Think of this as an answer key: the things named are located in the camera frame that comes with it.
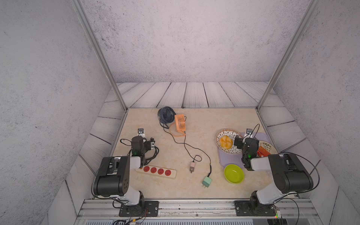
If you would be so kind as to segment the white red power strip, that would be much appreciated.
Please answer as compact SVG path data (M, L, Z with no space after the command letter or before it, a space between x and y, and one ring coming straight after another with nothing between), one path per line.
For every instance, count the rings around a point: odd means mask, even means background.
M138 168L135 171L138 173L144 173L144 174L148 174L148 175L154 175L154 176L171 178L171 179L175 179L176 175L177 175L177 171L174 169L157 167L157 166L149 166L149 165L146 165L142 168Z

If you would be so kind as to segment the green USB charger plug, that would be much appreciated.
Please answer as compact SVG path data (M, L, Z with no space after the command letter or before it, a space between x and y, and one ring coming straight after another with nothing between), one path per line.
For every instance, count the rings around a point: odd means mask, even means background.
M209 176L205 176L203 181L202 181L202 185L206 188L208 188L212 183L212 179Z

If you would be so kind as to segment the pink USB charger plug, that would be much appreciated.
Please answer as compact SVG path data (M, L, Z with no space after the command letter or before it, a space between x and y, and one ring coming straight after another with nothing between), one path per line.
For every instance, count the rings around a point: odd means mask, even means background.
M194 172L194 170L195 170L195 165L196 165L196 164L195 164L194 161L190 163L189 171L190 171L191 173Z

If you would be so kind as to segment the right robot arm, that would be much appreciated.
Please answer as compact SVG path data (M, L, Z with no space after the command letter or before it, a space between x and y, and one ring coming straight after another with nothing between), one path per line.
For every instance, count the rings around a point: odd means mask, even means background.
M234 146L241 150L241 161L248 171L270 171L273 182L254 191L249 200L235 201L239 217L277 217L275 203L288 194L305 193L315 189L314 182L294 153L270 154L259 157L259 140L235 137Z

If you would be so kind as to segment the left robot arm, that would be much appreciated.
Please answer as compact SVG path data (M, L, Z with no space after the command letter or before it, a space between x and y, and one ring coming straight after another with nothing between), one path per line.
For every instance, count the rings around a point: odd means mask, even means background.
M145 137L135 136L128 155L104 157L93 182L93 196L119 203L121 216L145 217L149 210L143 193L130 185L130 171L146 166L152 158L147 159L145 155L154 149L154 138L148 141Z

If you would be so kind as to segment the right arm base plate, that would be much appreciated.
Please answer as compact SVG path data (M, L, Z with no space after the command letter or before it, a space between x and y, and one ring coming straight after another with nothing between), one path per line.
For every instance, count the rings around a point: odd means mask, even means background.
M234 201L236 215L239 217L274 217L277 210L274 205L263 205L252 201Z

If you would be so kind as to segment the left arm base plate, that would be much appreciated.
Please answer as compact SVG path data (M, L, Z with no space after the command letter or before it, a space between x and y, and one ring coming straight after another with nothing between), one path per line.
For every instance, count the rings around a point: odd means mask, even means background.
M159 201L140 201L137 205L122 205L119 217L157 217Z

